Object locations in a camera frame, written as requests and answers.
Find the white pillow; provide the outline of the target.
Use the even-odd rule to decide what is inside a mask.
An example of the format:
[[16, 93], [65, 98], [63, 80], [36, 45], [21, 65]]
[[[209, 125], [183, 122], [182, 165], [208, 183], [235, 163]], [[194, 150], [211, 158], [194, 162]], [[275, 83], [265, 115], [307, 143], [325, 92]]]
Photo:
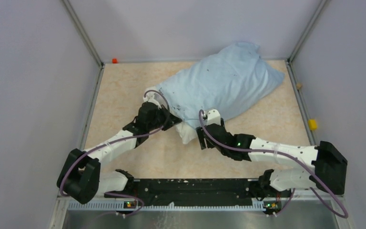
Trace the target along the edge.
[[[149, 87], [145, 89], [144, 95], [146, 95], [149, 92], [153, 92], [153, 93], [157, 93], [157, 94], [162, 94], [161, 90], [159, 90], [158, 88], [156, 88], [155, 86], [153, 87]], [[179, 111], [178, 108], [180, 108], [177, 105], [174, 105], [173, 103], [170, 103], [168, 100], [164, 100], [165, 102], [165, 107], [167, 108], [167, 105], [169, 105], [170, 108], [170, 112], [171, 114], [173, 114], [174, 116], [178, 117], [177, 112]], [[197, 133], [195, 131], [194, 128], [192, 128], [191, 126], [188, 125], [188, 123], [186, 121], [182, 121], [180, 124], [177, 124], [174, 126], [175, 130], [177, 131], [178, 135], [180, 136], [180, 138], [182, 139], [182, 143], [184, 145], [188, 144], [190, 141], [198, 138], [197, 137]]]

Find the light blue pillowcase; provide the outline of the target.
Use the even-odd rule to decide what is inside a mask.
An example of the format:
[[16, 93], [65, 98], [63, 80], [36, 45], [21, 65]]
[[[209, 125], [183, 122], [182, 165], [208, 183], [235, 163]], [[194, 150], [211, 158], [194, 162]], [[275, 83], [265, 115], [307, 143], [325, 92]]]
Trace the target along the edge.
[[155, 86], [173, 113], [195, 129], [200, 110], [216, 109], [229, 120], [275, 90], [285, 75], [272, 68], [250, 42], [231, 44]]

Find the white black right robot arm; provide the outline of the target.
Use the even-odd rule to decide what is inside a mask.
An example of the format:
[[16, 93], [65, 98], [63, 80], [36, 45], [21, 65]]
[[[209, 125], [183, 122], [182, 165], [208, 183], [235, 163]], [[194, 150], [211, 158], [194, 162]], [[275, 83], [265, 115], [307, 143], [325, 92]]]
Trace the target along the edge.
[[317, 188], [326, 193], [345, 192], [347, 159], [330, 142], [317, 146], [292, 146], [263, 140], [254, 135], [231, 134], [224, 125], [198, 127], [201, 149], [215, 148], [235, 161], [272, 162], [288, 170], [269, 169], [259, 177], [260, 190], [272, 197], [291, 188]]

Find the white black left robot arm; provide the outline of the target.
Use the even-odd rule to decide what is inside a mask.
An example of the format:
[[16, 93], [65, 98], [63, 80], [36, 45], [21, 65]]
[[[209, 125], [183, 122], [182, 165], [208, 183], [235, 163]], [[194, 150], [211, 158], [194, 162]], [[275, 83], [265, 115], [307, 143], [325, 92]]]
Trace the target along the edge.
[[134, 190], [133, 183], [128, 181], [130, 176], [121, 170], [103, 173], [102, 166], [137, 148], [150, 135], [181, 122], [164, 105], [144, 102], [133, 121], [113, 137], [90, 149], [76, 148], [69, 152], [57, 180], [60, 194], [81, 204], [90, 202], [96, 195], [114, 191], [122, 197], [130, 196]]

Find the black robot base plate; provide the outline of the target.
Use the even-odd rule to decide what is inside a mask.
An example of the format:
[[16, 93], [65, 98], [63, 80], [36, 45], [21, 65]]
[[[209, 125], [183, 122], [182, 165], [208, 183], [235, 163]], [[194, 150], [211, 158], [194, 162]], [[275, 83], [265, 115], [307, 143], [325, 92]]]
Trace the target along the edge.
[[250, 206], [265, 198], [288, 198], [289, 190], [261, 186], [251, 178], [136, 179], [128, 181], [120, 194], [141, 199], [146, 207], [234, 207]]

